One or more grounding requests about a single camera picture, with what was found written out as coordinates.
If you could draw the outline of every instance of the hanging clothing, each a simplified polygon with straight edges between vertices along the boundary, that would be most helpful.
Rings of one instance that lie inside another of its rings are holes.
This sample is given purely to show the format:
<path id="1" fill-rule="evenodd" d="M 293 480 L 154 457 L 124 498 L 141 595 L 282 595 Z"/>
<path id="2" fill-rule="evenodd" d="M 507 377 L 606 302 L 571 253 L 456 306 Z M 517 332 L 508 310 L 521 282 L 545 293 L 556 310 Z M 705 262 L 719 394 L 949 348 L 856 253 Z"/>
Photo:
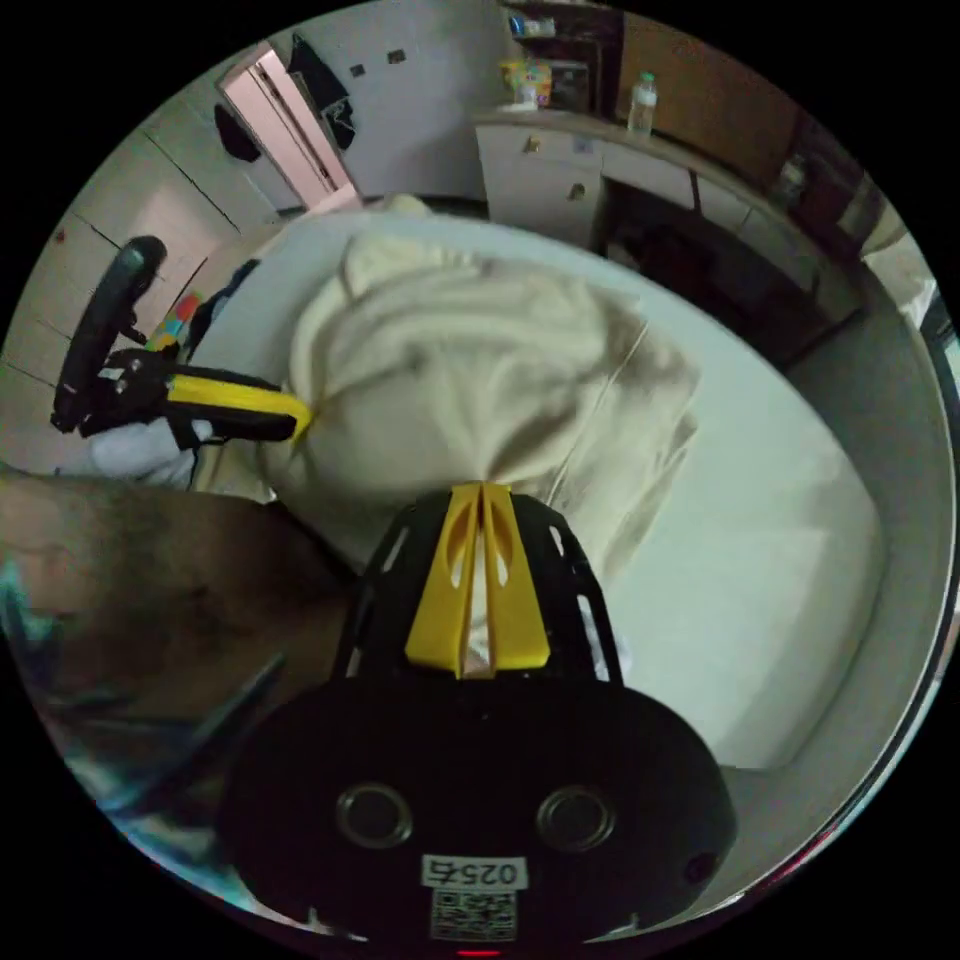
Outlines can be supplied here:
<path id="1" fill-rule="evenodd" d="M 329 124 L 337 146 L 346 150 L 356 136 L 347 89 L 299 33 L 293 35 L 293 53 L 287 73 L 297 75 L 303 81 L 313 100 L 314 110 Z"/>
<path id="2" fill-rule="evenodd" d="M 219 103 L 213 108 L 213 122 L 217 125 L 217 133 L 220 134 L 223 149 L 231 157 L 245 160 L 247 163 L 253 163 L 254 160 L 259 159 L 260 148 L 240 125 L 240 121 Z"/>

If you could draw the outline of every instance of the water bottle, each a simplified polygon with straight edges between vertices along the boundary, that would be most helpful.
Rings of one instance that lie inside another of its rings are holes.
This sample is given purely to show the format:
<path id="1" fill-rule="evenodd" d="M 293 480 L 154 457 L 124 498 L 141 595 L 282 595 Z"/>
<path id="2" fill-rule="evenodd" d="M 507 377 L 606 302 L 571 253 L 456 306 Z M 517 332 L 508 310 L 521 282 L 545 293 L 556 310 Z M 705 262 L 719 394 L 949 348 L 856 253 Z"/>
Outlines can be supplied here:
<path id="1" fill-rule="evenodd" d="M 642 137 L 649 137 L 653 130 L 653 111 L 657 106 L 657 85 L 652 73 L 641 73 L 640 82 L 633 87 L 630 99 L 630 117 L 627 129 Z"/>

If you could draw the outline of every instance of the beige blanket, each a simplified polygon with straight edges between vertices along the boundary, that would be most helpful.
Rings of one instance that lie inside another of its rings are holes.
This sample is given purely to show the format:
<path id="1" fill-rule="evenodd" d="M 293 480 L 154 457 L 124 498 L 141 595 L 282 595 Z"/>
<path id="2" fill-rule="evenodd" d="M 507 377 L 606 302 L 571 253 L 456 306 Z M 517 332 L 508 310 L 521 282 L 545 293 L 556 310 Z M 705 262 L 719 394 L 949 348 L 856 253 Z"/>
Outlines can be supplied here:
<path id="1" fill-rule="evenodd" d="M 522 263 L 368 234 L 304 311 L 287 387 L 315 411 L 264 478 L 362 568 L 395 513 L 452 484 L 561 511 L 601 583 L 695 433 L 698 372 L 635 304 Z"/>

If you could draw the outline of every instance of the yellow clamp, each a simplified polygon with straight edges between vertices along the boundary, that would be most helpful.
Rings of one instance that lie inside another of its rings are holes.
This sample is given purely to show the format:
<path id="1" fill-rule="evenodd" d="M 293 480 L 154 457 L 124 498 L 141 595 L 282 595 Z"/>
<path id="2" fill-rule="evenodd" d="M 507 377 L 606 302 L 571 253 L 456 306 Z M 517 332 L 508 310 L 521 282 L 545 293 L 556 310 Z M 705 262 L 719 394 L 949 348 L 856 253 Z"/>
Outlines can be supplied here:
<path id="1" fill-rule="evenodd" d="M 173 403 L 203 404 L 229 410 L 251 410 L 256 413 L 292 417 L 296 425 L 290 437 L 291 441 L 298 440 L 313 419 L 310 408 L 289 393 L 186 374 L 174 376 L 167 399 Z"/>
<path id="2" fill-rule="evenodd" d="M 494 483 L 453 488 L 407 639 L 407 660 L 416 666 L 449 671 L 458 680 L 462 677 L 478 533 L 484 538 L 492 672 L 539 669 L 550 657 L 550 644 L 510 488 Z M 455 575 L 458 567 L 459 577 Z"/>

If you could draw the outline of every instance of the qr code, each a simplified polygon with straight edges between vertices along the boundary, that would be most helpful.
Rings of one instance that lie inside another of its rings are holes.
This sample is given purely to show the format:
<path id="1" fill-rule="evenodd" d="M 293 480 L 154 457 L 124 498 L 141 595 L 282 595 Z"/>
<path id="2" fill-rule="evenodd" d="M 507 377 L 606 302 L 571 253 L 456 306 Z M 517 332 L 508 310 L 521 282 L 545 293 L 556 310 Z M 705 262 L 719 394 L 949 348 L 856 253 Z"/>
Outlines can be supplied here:
<path id="1" fill-rule="evenodd" d="M 517 895 L 434 890 L 430 936 L 434 940 L 516 940 Z"/>

